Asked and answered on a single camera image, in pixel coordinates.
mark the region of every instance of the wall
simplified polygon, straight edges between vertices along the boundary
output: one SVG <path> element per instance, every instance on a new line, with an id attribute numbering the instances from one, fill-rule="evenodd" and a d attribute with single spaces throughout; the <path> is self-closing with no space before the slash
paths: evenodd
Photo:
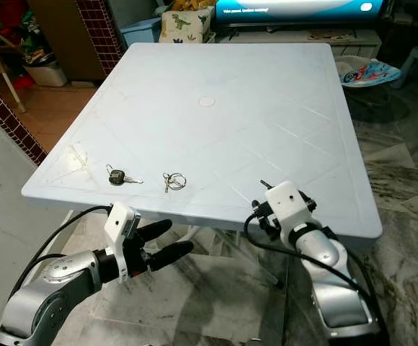
<path id="1" fill-rule="evenodd" d="M 76 5 L 100 65 L 108 75 L 123 56 L 123 46 L 106 1 L 76 0 Z"/>
<path id="2" fill-rule="evenodd" d="M 20 189 L 35 169 L 36 165 L 0 127 L 0 318 L 27 261 L 67 214 L 67 210 L 30 205 L 22 197 Z"/>
<path id="3" fill-rule="evenodd" d="M 43 162 L 47 156 L 46 152 L 1 97 L 0 126 L 33 162 L 36 164 Z"/>

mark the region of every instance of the metal key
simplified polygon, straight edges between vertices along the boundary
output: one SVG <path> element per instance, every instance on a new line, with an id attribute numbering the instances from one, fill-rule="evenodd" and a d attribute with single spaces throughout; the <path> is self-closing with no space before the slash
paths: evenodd
<path id="1" fill-rule="evenodd" d="M 111 185 L 120 186 L 124 184 L 125 182 L 143 184 L 143 180 L 127 177 L 124 171 L 121 171 L 120 169 L 109 170 L 109 168 L 112 168 L 112 167 L 108 164 L 107 171 L 110 174 L 110 176 L 108 177 L 108 181 L 110 182 Z"/>
<path id="2" fill-rule="evenodd" d="M 183 174 L 181 173 L 172 173 L 172 174 L 163 173 L 163 178 L 164 178 L 164 184 L 166 185 L 164 188 L 165 193 L 168 193 L 169 189 L 181 190 L 187 184 L 187 178 L 185 178 Z"/>

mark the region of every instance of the white wall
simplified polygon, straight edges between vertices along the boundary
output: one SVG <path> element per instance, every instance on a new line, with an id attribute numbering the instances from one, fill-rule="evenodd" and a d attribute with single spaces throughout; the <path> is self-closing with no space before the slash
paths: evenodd
<path id="1" fill-rule="evenodd" d="M 27 261 L 62 223 L 67 210 L 30 205 L 20 190 L 36 166 L 0 128 L 0 319 Z"/>

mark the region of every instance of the blue plastic box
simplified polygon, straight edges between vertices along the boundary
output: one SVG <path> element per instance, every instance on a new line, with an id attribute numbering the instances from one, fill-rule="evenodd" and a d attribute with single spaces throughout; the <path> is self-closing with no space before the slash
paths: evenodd
<path id="1" fill-rule="evenodd" d="M 136 42 L 158 42 L 161 34 L 161 18 L 142 20 L 120 31 L 128 47 Z"/>

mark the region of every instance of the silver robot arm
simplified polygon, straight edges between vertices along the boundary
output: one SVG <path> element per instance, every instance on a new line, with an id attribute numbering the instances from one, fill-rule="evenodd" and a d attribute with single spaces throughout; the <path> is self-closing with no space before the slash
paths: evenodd
<path id="1" fill-rule="evenodd" d="M 315 202 L 291 182 L 275 187 L 262 184 L 268 187 L 267 201 L 262 204 L 254 201 L 254 214 L 270 238 L 279 236 L 286 248 L 312 257 L 356 282 L 347 269 L 347 250 L 325 234 L 326 230 L 330 231 L 328 227 L 313 219 L 311 212 L 316 208 Z M 327 269 L 306 259 L 301 262 L 310 275 L 313 303 L 330 341 L 356 340 L 381 331 L 374 311 L 360 292 Z"/>
<path id="2" fill-rule="evenodd" d="M 0 345 L 51 345 L 70 311 L 98 292 L 103 283 L 148 270 L 159 270 L 190 252 L 193 244 L 181 241 L 148 254 L 146 241 L 167 231 L 172 222 L 159 221 L 137 229 L 140 214 L 115 203 L 105 224 L 108 248 L 85 251 L 50 263 L 40 276 L 18 290 L 7 303 L 0 326 Z"/>

